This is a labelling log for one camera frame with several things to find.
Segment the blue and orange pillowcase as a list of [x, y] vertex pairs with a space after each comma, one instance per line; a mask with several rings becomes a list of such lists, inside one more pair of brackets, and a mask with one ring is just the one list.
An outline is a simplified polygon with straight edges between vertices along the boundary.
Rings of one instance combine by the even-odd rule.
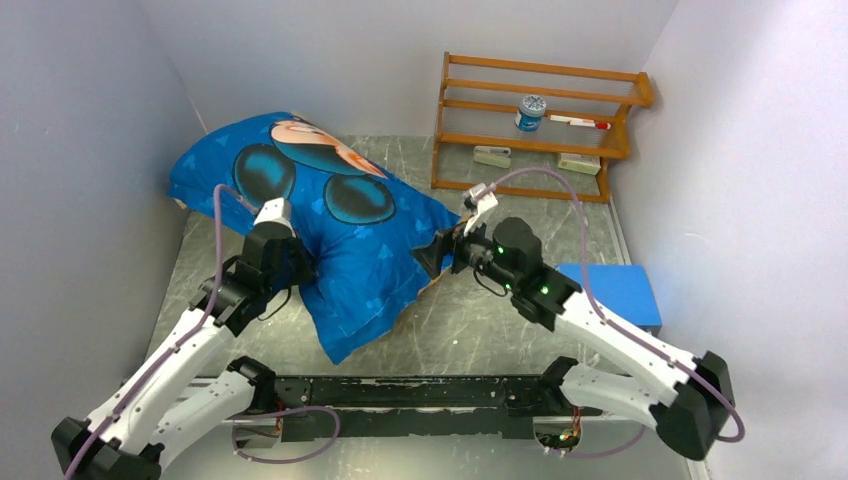
[[169, 195], [248, 233], [251, 207], [283, 198], [316, 262], [300, 295], [329, 360], [388, 333], [431, 279], [413, 250], [458, 216], [290, 112], [253, 116], [213, 131], [175, 163]]

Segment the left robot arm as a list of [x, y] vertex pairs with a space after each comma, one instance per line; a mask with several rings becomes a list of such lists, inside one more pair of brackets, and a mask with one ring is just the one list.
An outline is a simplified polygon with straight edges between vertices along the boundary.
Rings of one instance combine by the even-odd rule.
[[259, 220], [222, 282], [207, 280], [167, 342], [85, 419], [63, 419], [51, 442], [68, 479], [158, 479], [222, 421], [279, 409], [276, 374], [243, 356], [191, 397], [200, 370], [262, 315], [282, 290], [311, 279], [312, 259], [284, 219]]

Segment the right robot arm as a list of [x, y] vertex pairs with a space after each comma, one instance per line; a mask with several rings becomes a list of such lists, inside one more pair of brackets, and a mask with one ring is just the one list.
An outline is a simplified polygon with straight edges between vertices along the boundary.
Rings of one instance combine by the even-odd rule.
[[619, 368], [612, 374], [580, 362], [551, 366], [539, 389], [548, 412], [575, 406], [626, 417], [694, 461], [726, 439], [722, 431], [729, 420], [738, 420], [724, 358], [670, 345], [592, 298], [586, 285], [544, 262], [542, 243], [525, 221], [509, 217], [492, 235], [462, 225], [439, 230], [411, 254], [431, 277], [450, 258], [452, 272], [469, 268], [492, 280], [527, 321], [587, 345]]

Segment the orange wooden rack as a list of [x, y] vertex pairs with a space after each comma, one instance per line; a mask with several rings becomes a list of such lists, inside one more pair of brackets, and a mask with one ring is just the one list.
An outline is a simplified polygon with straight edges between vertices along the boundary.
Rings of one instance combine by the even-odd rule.
[[573, 66], [445, 53], [438, 91], [430, 185], [465, 190], [472, 180], [446, 177], [448, 150], [489, 146], [539, 154], [594, 157], [596, 192], [579, 200], [606, 203], [609, 169], [631, 155], [628, 123], [656, 100], [650, 76]]

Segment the blue round jar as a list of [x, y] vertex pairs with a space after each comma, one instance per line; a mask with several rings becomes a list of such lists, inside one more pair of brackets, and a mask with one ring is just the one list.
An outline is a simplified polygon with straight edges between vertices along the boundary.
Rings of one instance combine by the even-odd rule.
[[541, 125], [546, 110], [547, 103], [542, 96], [526, 95], [518, 106], [514, 124], [522, 132], [535, 132]]

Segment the small white box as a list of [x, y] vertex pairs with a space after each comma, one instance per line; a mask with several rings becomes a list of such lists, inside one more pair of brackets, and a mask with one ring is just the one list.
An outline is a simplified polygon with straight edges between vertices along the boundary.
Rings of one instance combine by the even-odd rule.
[[563, 170], [595, 176], [601, 170], [598, 156], [576, 153], [560, 153], [557, 167]]

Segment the blue foam pad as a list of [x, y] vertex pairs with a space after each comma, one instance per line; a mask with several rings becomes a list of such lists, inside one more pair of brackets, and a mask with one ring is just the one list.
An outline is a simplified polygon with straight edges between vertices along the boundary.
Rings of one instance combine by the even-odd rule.
[[642, 266], [589, 264], [588, 278], [598, 302], [652, 335], [659, 334], [662, 319]]

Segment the red and white marker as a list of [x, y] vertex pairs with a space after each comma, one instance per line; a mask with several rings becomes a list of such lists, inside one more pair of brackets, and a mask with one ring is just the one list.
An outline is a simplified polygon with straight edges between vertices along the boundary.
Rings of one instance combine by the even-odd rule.
[[610, 130], [612, 127], [612, 124], [609, 122], [573, 116], [549, 114], [547, 118], [554, 122], [564, 123], [575, 127], [585, 127], [597, 130]]

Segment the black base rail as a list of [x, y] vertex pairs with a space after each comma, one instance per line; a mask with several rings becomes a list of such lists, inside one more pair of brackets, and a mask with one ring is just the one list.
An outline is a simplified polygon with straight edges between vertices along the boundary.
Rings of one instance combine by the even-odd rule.
[[280, 376], [246, 415], [284, 411], [282, 441], [496, 435], [533, 440], [545, 419], [575, 411], [538, 375]]

